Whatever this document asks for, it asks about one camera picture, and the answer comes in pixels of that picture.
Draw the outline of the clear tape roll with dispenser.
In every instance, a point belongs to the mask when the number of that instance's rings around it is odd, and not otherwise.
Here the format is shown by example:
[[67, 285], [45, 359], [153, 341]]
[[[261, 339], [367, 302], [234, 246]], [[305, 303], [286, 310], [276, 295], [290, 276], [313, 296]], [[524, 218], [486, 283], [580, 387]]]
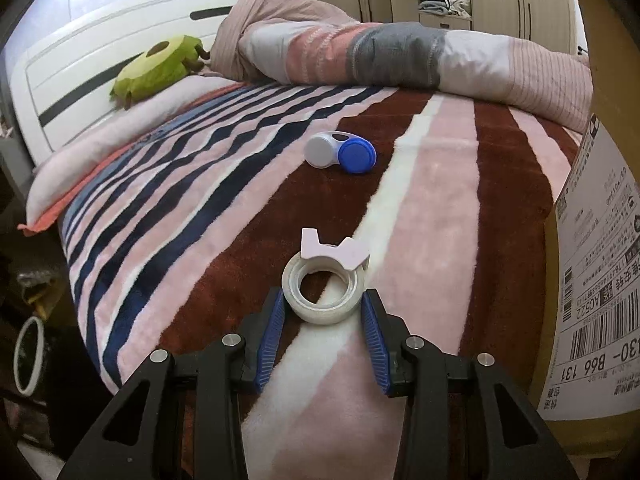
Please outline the clear tape roll with dispenser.
[[[281, 288], [288, 305], [305, 322], [334, 325], [351, 316], [366, 289], [370, 248], [346, 236], [337, 245], [320, 242], [318, 230], [303, 228], [299, 252], [286, 264]], [[303, 292], [303, 281], [320, 273], [326, 278], [317, 300]]]

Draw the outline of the white blue round device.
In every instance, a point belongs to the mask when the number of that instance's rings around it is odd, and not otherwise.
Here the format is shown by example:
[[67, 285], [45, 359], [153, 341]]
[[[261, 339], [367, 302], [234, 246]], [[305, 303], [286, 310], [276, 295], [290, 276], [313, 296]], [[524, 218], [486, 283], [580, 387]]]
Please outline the white blue round device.
[[349, 174], [365, 174], [378, 161], [373, 144], [362, 136], [343, 131], [316, 133], [304, 147], [304, 159], [316, 169], [340, 166]]

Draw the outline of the brown cardboard box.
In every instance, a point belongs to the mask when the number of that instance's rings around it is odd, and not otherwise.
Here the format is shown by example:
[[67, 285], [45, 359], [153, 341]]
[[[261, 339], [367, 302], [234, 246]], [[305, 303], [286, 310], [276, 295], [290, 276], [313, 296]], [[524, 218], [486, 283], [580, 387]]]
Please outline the brown cardboard box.
[[546, 224], [547, 298], [529, 397], [570, 455], [639, 426], [639, 0], [578, 0], [593, 96]]

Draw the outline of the white pillow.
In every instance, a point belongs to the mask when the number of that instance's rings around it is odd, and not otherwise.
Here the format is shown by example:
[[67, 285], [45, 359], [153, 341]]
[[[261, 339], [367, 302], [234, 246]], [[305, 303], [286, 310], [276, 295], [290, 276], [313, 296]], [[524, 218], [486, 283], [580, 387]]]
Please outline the white pillow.
[[102, 125], [81, 133], [37, 167], [26, 202], [26, 222], [18, 228], [30, 235], [52, 226], [79, 192], [82, 182], [126, 151], [140, 136], [216, 93], [239, 87], [219, 76], [187, 76], [129, 110], [120, 110]]

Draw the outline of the green avocado plush toy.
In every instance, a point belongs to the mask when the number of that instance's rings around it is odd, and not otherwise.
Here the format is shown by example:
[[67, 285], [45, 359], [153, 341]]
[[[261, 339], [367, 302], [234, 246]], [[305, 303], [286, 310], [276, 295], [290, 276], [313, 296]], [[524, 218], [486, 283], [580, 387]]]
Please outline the green avocado plush toy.
[[129, 110], [184, 77], [199, 73], [208, 61], [209, 52], [201, 39], [180, 35], [163, 40], [120, 70], [111, 98]]

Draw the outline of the pink grey folded duvet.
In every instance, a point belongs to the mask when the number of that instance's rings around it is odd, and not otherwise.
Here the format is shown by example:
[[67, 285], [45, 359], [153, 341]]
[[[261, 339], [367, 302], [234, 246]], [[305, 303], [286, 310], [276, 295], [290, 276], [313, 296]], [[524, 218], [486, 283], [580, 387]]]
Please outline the pink grey folded duvet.
[[238, 0], [210, 50], [236, 81], [421, 88], [515, 106], [585, 132], [588, 62], [533, 41], [418, 22], [360, 23], [320, 0]]

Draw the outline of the white bed headboard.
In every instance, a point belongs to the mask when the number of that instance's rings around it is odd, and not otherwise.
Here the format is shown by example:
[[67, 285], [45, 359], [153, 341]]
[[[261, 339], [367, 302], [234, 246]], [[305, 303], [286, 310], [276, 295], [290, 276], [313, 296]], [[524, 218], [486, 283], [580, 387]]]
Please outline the white bed headboard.
[[42, 164], [116, 107], [111, 88], [134, 58], [163, 40], [209, 49], [238, 0], [118, 0], [59, 28], [21, 55], [9, 80], [22, 139]]

